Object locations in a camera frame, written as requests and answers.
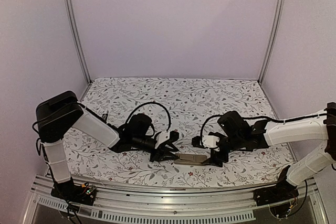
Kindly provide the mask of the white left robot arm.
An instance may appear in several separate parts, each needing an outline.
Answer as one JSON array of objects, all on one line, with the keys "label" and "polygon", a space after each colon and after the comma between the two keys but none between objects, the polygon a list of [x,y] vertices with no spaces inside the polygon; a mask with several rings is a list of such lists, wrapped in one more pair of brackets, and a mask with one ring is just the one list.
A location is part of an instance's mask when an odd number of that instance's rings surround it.
[{"label": "white left robot arm", "polygon": [[92,137],[115,153],[144,151],[151,162],[174,161],[178,151],[174,143],[179,133],[171,130],[168,117],[167,129],[148,135],[154,129],[152,119],[143,114],[131,112],[126,122],[117,127],[80,103],[72,91],[63,92],[40,103],[36,110],[36,122],[32,128],[38,134],[41,147],[47,158],[57,190],[67,200],[78,195],[78,188],[71,181],[64,149],[64,136],[74,129]]}]

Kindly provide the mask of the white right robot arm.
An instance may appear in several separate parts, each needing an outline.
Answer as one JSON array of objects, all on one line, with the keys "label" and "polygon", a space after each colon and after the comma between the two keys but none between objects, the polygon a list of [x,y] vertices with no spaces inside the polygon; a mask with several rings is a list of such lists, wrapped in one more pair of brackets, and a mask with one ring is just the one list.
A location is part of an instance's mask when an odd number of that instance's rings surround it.
[{"label": "white right robot arm", "polygon": [[215,115],[223,133],[201,133],[201,147],[211,151],[207,163],[221,167],[233,151],[254,151],[290,144],[297,161],[285,167],[271,190],[276,201],[284,200],[304,180],[335,164],[335,103],[318,112],[289,119],[268,116],[244,117],[237,111]]}]

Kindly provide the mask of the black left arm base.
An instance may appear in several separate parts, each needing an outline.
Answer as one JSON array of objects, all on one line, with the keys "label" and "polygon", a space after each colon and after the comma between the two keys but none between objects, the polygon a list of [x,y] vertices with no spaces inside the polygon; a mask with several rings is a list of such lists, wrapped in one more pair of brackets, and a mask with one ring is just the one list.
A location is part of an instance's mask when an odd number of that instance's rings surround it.
[{"label": "black left arm base", "polygon": [[53,197],[88,206],[94,204],[96,194],[97,188],[95,185],[89,185],[88,182],[76,185],[72,178],[64,183],[54,182],[54,187],[51,190]]}]

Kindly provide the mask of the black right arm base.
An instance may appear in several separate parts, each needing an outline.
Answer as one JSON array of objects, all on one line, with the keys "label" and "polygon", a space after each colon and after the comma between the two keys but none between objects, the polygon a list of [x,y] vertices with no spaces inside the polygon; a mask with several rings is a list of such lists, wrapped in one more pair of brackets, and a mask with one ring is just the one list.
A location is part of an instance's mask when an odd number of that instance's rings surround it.
[{"label": "black right arm base", "polygon": [[[297,186],[293,186],[287,181],[287,172],[290,165],[286,166],[280,173],[275,185],[263,187],[253,191],[253,199],[257,206],[275,204],[289,199],[296,200],[299,196]],[[286,218],[294,208],[294,203],[286,203],[271,207],[271,214],[276,218]]]}]

